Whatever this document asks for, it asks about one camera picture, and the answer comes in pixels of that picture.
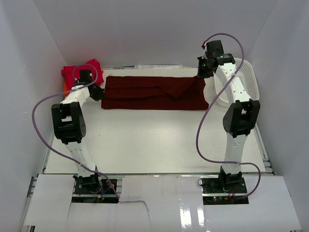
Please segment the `dark red t-shirt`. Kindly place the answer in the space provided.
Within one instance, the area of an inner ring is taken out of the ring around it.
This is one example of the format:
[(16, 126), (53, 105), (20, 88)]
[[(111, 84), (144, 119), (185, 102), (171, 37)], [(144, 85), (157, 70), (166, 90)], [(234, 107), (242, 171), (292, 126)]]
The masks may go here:
[(205, 85), (195, 76), (108, 76), (101, 108), (203, 111)]

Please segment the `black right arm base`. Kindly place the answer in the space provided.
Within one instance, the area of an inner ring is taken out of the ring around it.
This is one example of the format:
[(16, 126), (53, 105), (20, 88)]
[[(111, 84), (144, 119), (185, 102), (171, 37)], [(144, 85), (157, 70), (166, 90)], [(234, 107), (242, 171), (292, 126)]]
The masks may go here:
[(244, 178), (228, 187), (222, 187), (219, 178), (200, 178), (197, 185), (202, 188), (204, 205), (249, 204)]

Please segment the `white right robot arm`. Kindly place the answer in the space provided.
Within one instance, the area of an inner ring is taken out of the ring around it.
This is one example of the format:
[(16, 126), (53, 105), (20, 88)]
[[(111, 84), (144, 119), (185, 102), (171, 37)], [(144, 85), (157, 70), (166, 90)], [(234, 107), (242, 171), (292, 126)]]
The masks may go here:
[(226, 54), (221, 41), (211, 41), (202, 46), (205, 55), (198, 58), (199, 78), (217, 76), (223, 84), (230, 104), (223, 117), (223, 128), (227, 135), (225, 159), (221, 163), (219, 176), (201, 181), (205, 193), (240, 192), (245, 193), (241, 161), (244, 145), (255, 127), (260, 102), (253, 100), (236, 76), (236, 62), (231, 54)]

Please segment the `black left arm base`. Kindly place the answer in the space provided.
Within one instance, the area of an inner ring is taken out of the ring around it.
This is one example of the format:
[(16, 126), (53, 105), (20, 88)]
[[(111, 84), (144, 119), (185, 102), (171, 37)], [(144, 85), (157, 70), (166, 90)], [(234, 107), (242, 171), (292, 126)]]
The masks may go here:
[(97, 175), (89, 177), (73, 176), (75, 179), (72, 203), (118, 203), (119, 200), (112, 189), (117, 190), (117, 180), (102, 179)]

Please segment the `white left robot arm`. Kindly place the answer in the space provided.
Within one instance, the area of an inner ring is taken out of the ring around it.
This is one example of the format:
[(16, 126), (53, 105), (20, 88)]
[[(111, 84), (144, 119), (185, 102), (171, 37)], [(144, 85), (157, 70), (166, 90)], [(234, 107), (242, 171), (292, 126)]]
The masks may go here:
[(104, 97), (104, 89), (93, 81), (90, 70), (79, 70), (80, 77), (75, 80), (65, 99), (51, 107), (54, 132), (57, 139), (66, 146), (76, 163), (78, 174), (74, 179), (82, 188), (96, 193), (102, 188), (97, 167), (91, 160), (83, 138), (86, 124), (82, 105), (88, 98), (99, 101)]

